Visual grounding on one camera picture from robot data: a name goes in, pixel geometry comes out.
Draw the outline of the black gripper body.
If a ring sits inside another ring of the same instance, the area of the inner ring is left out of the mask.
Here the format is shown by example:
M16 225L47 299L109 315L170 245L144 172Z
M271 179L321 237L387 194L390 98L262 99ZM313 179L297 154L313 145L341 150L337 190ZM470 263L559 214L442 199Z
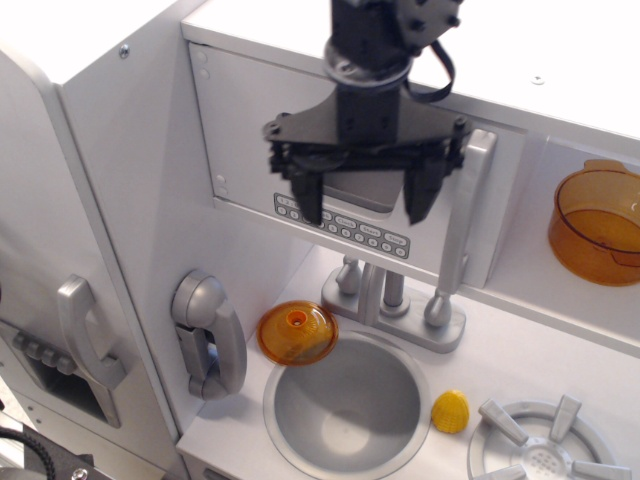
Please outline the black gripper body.
M337 87L318 105L263 127L270 168L296 175L353 171L448 173L459 166L471 121L391 89Z

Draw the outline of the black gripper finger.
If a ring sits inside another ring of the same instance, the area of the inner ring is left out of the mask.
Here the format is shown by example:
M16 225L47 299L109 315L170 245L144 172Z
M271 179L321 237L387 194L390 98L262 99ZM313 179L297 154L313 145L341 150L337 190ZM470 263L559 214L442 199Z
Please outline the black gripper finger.
M447 167L444 162L416 163L404 173L405 211L411 225L429 214L442 188Z
M313 225L322 221L323 176L296 171L290 178L291 191L303 217Z

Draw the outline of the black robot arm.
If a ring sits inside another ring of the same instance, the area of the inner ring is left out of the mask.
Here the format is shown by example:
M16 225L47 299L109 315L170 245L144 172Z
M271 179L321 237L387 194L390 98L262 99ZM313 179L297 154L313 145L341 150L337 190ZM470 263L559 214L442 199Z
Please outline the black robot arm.
M464 162L471 125L436 107L451 85L417 91L409 73L431 48L455 77L439 38L459 25L459 8L457 1L332 2L324 68L333 92L263 128L270 168L290 182L304 219L321 223L326 175L362 171L402 172L410 223L426 218L444 179Z

